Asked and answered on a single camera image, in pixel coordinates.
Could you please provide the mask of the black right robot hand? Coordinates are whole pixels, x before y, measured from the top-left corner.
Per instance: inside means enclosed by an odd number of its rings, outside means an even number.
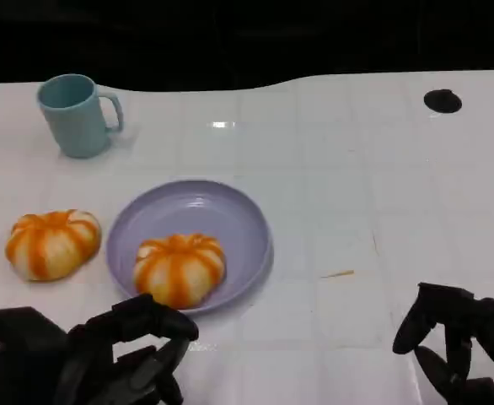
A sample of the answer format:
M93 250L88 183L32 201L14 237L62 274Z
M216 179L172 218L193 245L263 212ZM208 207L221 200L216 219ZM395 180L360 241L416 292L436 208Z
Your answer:
M494 380L469 378L472 341L494 362L494 299L419 283L415 302L395 335L393 352L412 352L448 404L494 404Z

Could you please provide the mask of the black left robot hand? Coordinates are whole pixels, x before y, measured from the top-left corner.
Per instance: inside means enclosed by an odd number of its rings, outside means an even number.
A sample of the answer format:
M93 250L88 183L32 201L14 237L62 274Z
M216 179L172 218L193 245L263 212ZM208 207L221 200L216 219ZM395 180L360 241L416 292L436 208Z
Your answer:
M113 346L147 335L167 338L161 348L147 346L118 358ZM72 328L55 404L181 404L175 369L199 337L185 314L141 294Z

